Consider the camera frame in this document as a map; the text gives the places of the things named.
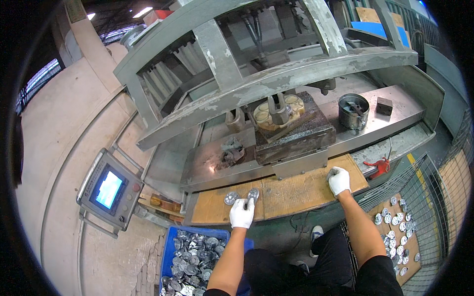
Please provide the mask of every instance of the hand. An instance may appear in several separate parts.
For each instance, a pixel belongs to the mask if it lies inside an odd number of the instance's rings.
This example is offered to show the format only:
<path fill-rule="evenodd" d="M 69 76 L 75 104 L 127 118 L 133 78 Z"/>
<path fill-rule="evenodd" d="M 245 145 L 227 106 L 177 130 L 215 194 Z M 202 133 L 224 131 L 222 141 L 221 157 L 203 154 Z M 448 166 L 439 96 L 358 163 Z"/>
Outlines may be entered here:
<path fill-rule="evenodd" d="M 331 188 L 335 197 L 344 190 L 349 190 L 349 192 L 351 192 L 349 172 L 343 168 L 332 167 L 332 169 L 329 170 L 326 180 L 328 180 L 329 188 Z"/>
<path fill-rule="evenodd" d="M 255 205 L 253 198 L 250 198 L 249 200 L 246 198 L 236 199 L 229 214 L 230 225 L 232 228 L 243 227 L 248 229 L 254 219 L 254 210 Z"/>

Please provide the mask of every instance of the forearm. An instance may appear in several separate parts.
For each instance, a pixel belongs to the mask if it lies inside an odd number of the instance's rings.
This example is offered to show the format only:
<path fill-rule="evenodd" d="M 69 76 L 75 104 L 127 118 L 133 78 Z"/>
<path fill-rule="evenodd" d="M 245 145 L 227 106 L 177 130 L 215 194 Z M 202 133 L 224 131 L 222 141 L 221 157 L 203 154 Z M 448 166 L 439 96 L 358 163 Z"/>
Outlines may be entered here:
<path fill-rule="evenodd" d="M 344 209 L 351 246 L 359 267 L 374 256 L 386 255 L 379 231 L 350 192 L 345 190 L 337 197 Z"/>
<path fill-rule="evenodd" d="M 222 256 L 217 262 L 207 289 L 220 289 L 235 295 L 244 272 L 244 240 L 246 228 L 235 227 Z"/>

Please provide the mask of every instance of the worker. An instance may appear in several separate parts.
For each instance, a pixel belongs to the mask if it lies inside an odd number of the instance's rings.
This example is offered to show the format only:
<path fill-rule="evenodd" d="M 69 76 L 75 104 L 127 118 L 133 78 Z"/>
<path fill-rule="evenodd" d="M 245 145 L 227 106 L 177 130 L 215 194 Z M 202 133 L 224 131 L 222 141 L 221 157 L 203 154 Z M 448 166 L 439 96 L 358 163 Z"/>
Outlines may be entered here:
<path fill-rule="evenodd" d="M 351 194 L 349 173 L 333 167 L 328 182 L 346 216 L 349 238 L 360 266 L 351 287 L 352 264 L 349 246 L 339 228 L 323 233 L 313 228 L 310 256 L 317 257 L 309 269 L 282 262 L 267 250 L 249 250 L 244 255 L 244 239 L 254 218 L 254 200 L 237 199 L 230 210 L 232 232 L 227 246 L 209 279 L 205 296 L 235 295 L 242 275 L 252 295 L 403 295 L 386 256 L 385 245 L 374 223 Z"/>

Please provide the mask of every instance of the control panel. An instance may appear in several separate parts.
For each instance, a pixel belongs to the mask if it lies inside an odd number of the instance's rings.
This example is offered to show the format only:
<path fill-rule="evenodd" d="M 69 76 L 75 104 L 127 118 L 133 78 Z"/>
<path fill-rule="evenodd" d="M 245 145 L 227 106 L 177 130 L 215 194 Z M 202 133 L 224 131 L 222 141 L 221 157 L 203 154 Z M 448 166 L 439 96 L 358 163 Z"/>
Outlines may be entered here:
<path fill-rule="evenodd" d="M 143 181 L 102 148 L 79 188 L 76 202 L 81 206 L 79 218 L 94 228 L 117 238 L 126 231 L 143 189 Z M 85 217 L 89 212 L 113 226 L 110 232 Z"/>

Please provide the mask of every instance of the ceiling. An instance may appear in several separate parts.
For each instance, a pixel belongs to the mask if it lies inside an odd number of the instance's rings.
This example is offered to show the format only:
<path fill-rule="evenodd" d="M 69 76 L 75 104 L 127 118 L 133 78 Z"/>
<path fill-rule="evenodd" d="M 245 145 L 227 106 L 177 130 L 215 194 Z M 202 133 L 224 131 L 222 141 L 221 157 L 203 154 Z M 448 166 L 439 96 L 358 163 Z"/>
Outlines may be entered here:
<path fill-rule="evenodd" d="M 143 24 L 143 17 L 148 13 L 133 18 L 142 9 L 166 9 L 174 2 L 175 0 L 82 0 L 87 14 L 96 14 L 91 22 L 98 35 Z"/>

